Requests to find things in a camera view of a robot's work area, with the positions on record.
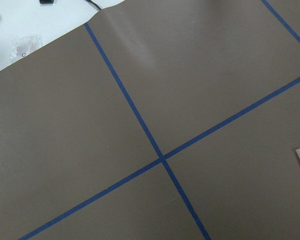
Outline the clear plastic bag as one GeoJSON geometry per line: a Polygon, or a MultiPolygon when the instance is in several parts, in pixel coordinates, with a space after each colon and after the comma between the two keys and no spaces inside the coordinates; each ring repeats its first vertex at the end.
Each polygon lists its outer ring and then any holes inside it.
{"type": "Polygon", "coordinates": [[[12,63],[28,56],[43,46],[40,35],[18,37],[11,43],[10,61],[12,63]]]}

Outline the small black square device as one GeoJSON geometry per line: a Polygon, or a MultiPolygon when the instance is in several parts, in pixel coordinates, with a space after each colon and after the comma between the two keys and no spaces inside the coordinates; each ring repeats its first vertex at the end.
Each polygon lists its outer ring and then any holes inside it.
{"type": "Polygon", "coordinates": [[[42,5],[53,4],[54,0],[39,0],[39,3],[42,5]]]}

